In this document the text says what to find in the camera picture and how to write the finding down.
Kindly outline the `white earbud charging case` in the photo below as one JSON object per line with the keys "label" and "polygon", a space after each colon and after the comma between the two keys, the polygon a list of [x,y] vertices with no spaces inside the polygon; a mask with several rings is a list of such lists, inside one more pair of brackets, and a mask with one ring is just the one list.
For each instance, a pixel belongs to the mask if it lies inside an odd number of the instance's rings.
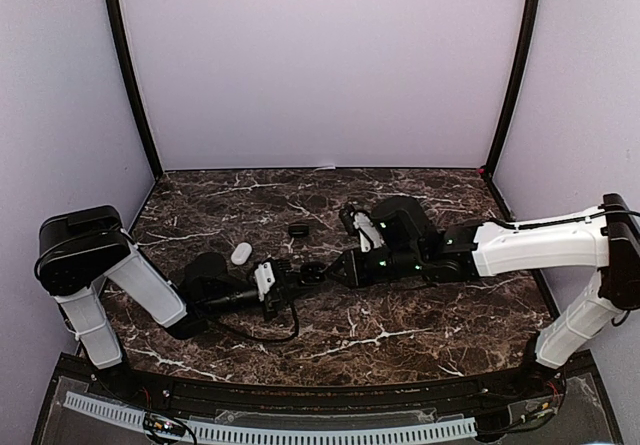
{"label": "white earbud charging case", "polygon": [[235,266],[241,266],[248,262],[253,248],[248,242],[239,243],[233,250],[230,259]]}

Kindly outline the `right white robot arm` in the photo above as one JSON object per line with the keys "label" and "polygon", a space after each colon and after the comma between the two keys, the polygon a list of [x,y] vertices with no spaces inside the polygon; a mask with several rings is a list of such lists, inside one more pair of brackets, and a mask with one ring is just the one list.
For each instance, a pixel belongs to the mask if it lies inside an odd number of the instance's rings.
{"label": "right white robot arm", "polygon": [[510,378],[521,399],[534,397],[549,374],[606,324],[639,307],[638,213],[615,193],[574,214],[524,222],[492,219],[438,230],[417,199],[393,196],[371,212],[340,212],[345,229],[362,236],[327,275],[350,288],[403,278],[428,283],[471,282],[503,273],[591,267],[584,291],[530,343]]}

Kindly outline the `black front rail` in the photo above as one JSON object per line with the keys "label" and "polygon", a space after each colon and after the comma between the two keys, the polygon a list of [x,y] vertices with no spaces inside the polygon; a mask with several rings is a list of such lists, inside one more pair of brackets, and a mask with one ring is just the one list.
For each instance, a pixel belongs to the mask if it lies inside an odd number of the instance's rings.
{"label": "black front rail", "polygon": [[215,410],[346,414],[436,407],[444,411],[501,408],[521,398],[511,389],[514,372],[466,378],[364,386],[266,386],[189,379],[126,371],[146,387],[152,402],[171,411],[208,414]]}

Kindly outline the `right black frame post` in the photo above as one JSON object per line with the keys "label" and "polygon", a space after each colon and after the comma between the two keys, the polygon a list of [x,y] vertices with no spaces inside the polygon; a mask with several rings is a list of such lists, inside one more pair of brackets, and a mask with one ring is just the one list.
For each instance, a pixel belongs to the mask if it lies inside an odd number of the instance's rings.
{"label": "right black frame post", "polygon": [[538,5],[539,0],[524,1],[523,14],[509,80],[497,121],[496,130],[484,165],[484,175],[487,177],[492,177],[495,174],[506,144],[527,65]]}

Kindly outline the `black frame post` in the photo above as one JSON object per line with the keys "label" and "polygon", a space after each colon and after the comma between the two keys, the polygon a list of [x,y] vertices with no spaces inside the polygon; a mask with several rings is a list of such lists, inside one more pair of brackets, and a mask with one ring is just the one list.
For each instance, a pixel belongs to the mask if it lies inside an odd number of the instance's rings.
{"label": "black frame post", "polygon": [[523,14],[509,80],[497,121],[496,130],[484,165],[484,175],[487,177],[492,177],[495,174],[506,144],[527,65],[538,5],[539,0],[524,1]]}
{"label": "black frame post", "polygon": [[134,63],[127,40],[124,14],[120,0],[105,0],[112,41],[120,68],[125,92],[134,119],[136,131],[141,141],[146,161],[155,181],[159,180],[164,170],[155,145],[151,127],[146,116],[142,95],[140,93]]}

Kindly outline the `left black frame post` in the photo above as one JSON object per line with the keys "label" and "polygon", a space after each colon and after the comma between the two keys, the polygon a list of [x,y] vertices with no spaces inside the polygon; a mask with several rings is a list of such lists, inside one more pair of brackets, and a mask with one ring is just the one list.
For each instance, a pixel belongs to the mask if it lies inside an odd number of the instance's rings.
{"label": "left black frame post", "polygon": [[155,145],[151,127],[146,116],[142,95],[140,93],[134,63],[127,40],[124,14],[120,0],[105,0],[112,41],[120,68],[125,92],[134,119],[136,131],[141,141],[146,161],[155,181],[159,180],[164,170]]}

